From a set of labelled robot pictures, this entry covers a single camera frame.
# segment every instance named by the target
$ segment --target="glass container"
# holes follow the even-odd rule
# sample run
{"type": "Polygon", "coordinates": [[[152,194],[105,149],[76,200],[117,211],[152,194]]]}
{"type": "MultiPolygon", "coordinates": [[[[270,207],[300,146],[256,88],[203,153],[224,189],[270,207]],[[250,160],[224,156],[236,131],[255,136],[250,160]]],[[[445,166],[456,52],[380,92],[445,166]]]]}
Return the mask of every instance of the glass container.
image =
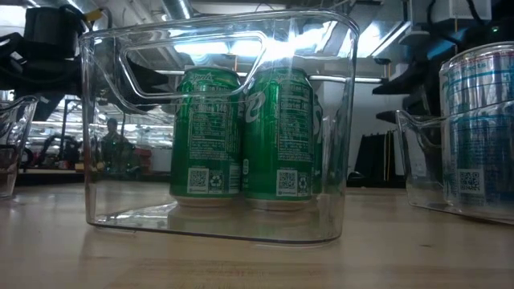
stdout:
{"type": "Polygon", "coordinates": [[[13,196],[37,103],[33,96],[0,102],[0,198],[13,196]]]}

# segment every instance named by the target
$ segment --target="wooden table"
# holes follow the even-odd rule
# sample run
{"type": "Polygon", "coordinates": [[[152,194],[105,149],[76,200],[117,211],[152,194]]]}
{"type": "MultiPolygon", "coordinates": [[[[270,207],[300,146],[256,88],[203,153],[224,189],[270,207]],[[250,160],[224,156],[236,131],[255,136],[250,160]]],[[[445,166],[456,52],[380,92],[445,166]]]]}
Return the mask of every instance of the wooden table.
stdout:
{"type": "Polygon", "coordinates": [[[514,227],[349,189],[342,237],[300,249],[96,229],[82,185],[0,201],[0,288],[514,288],[514,227]]]}

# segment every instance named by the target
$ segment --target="soda can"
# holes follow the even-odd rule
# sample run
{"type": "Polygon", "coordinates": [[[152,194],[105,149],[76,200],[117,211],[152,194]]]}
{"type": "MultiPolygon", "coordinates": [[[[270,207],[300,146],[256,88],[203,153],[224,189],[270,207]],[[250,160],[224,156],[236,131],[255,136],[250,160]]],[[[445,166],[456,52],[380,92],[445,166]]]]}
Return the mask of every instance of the soda can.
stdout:
{"type": "Polygon", "coordinates": [[[323,185],[321,170],[323,169],[323,108],[317,94],[314,95],[314,176],[312,180],[312,193],[320,194],[323,185]]]}
{"type": "Polygon", "coordinates": [[[314,93],[305,71],[258,72],[245,101],[243,192],[263,210],[299,210],[312,197],[314,93]]]}
{"type": "MultiPolygon", "coordinates": [[[[186,71],[179,92],[234,91],[238,75],[221,67],[186,71]]],[[[244,104],[239,95],[188,97],[175,119],[170,193],[184,206],[226,206],[239,193],[244,104]]]]}
{"type": "Polygon", "coordinates": [[[463,214],[514,219],[514,43],[465,51],[443,64],[443,182],[463,214]]]}

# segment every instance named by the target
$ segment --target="qr code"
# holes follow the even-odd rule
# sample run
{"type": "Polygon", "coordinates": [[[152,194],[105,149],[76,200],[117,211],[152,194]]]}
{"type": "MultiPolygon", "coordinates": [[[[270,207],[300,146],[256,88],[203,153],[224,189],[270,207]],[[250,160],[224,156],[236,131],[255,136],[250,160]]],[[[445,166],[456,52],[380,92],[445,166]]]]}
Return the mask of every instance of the qr code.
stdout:
{"type": "Polygon", "coordinates": [[[209,169],[190,168],[187,177],[188,193],[208,193],[209,169]]]}
{"type": "Polygon", "coordinates": [[[460,193],[484,193],[483,172],[481,169],[459,169],[460,193]]]}
{"type": "Polygon", "coordinates": [[[298,177],[295,170],[278,169],[276,171],[277,196],[296,196],[298,194],[298,177]]]}

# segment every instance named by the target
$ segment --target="black cable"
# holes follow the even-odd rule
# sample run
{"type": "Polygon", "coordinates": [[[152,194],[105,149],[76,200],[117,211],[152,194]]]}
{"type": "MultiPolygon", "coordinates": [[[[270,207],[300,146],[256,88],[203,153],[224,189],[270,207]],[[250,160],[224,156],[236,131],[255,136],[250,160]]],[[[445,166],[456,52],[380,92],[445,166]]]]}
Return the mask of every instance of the black cable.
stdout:
{"type": "Polygon", "coordinates": [[[446,41],[454,43],[459,49],[459,51],[461,51],[463,48],[463,44],[458,39],[455,39],[450,35],[445,35],[443,32],[435,28],[434,23],[432,22],[432,10],[434,9],[435,1],[436,0],[432,0],[432,2],[430,2],[428,7],[426,8],[426,22],[428,23],[428,29],[430,31],[430,34],[437,35],[438,37],[446,41]]]}
{"type": "Polygon", "coordinates": [[[476,12],[475,3],[473,0],[466,0],[467,4],[469,5],[469,10],[471,12],[471,16],[473,16],[473,19],[480,25],[485,26],[485,23],[480,18],[479,14],[476,12]]]}

